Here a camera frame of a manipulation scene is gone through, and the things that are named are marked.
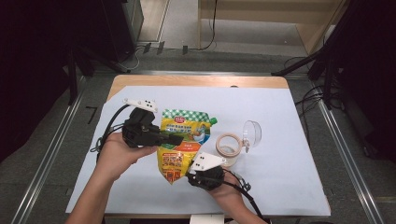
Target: tape roll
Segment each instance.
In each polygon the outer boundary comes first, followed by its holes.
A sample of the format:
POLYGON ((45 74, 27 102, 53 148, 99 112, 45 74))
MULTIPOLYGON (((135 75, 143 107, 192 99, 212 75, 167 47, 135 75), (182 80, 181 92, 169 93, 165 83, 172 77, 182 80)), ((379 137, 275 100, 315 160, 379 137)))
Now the tape roll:
POLYGON ((217 139, 217 141, 216 141, 216 150, 218 151, 218 153, 222 156, 222 157, 225 157, 225 158, 234 158, 234 157, 236 157, 237 155, 239 155, 239 153, 241 152, 241 150, 242 150, 242 141, 241 141, 241 139, 237 136, 237 135, 235 135, 235 134, 233 134, 233 133, 225 133, 225 134, 222 134, 221 136, 219 136, 218 137, 218 139, 217 139), (221 144, 220 144, 220 142, 221 142, 221 140, 223 139, 223 138, 226 138, 226 137, 231 137, 231 138, 233 138, 236 142, 237 142, 237 147, 236 148, 234 148, 234 147, 230 147, 230 146, 222 146, 221 144))

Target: wooden board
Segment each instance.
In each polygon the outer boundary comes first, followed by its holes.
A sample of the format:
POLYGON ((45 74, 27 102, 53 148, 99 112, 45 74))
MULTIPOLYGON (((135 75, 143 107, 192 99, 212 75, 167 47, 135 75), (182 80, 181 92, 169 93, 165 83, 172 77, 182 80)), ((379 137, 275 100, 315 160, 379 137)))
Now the wooden board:
POLYGON ((122 90, 125 86, 238 86, 253 88, 289 88, 288 82, 283 77, 119 75, 114 78, 107 100, 122 90))
POLYGON ((140 0, 145 20, 139 41, 159 41, 169 0, 140 0))
MULTIPOLYGON (((217 20, 296 23, 305 50, 311 54, 329 27, 340 18, 346 0, 221 0, 217 20)), ((213 19, 215 0, 199 0, 198 48, 201 19, 213 19)))

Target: yellow snack bag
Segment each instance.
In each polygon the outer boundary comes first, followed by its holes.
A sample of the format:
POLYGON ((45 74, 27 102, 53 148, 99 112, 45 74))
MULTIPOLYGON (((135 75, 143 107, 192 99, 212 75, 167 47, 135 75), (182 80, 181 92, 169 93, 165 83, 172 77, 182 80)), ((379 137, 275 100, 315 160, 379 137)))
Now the yellow snack bag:
POLYGON ((157 150, 158 168, 169 183, 186 174, 195 154, 210 136, 210 127, 217 123, 207 113, 165 109, 161 122, 161 133, 183 137, 180 146, 162 144, 157 150))

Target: person's right hand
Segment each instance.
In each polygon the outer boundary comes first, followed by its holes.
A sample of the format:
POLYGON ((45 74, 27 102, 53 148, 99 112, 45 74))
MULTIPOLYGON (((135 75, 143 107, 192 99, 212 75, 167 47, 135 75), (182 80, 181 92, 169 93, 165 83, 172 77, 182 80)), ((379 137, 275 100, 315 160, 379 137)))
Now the person's right hand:
MULTIPOLYGON (((239 181, 235 178, 235 176, 233 176, 229 172, 224 173, 224 181, 239 186, 239 181)), ((216 200, 218 205, 230 216, 235 209, 239 207, 245 207, 241 193, 229 185, 222 184, 220 187, 212 189, 208 193, 216 200)))
POLYGON ((101 151, 95 172, 101 178, 114 182, 137 160, 156 150, 157 147, 130 148, 122 139, 122 133, 112 133, 101 151))
MULTIPOLYGON (((240 183, 235 176, 229 172, 224 172, 224 181, 239 186, 240 183)), ((239 224, 259 224, 266 223, 256 214, 252 213, 242 199, 242 194, 235 188, 222 184, 216 189, 208 192, 218 203, 218 205, 239 224)))

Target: white table surface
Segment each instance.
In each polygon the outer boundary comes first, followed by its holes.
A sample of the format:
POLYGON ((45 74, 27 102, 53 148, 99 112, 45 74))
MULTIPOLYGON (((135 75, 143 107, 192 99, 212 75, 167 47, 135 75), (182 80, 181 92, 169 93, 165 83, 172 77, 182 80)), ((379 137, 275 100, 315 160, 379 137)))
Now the white table surface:
MULTIPOLYGON (((91 147, 123 106, 125 97, 155 100, 159 112, 153 124, 158 126, 166 108, 203 111, 210 118, 217 118, 219 122, 211 128, 209 140, 200 149, 212 154, 216 153, 218 136, 231 132, 242 137, 247 120, 259 122, 261 142, 248 154, 243 150, 231 170, 250 183, 249 194, 262 214, 268 217, 327 217, 331 214, 290 90, 126 87, 105 103, 91 147)), ((113 124, 123 123, 133 109, 132 106, 125 109, 113 124)), ((72 211, 95 166, 96 153, 87 151, 66 213, 72 211)), ((222 210, 209 194, 191 186, 187 177, 170 185, 158 170, 156 154, 140 159, 115 182, 106 207, 106 214, 120 216, 218 213, 222 210)))

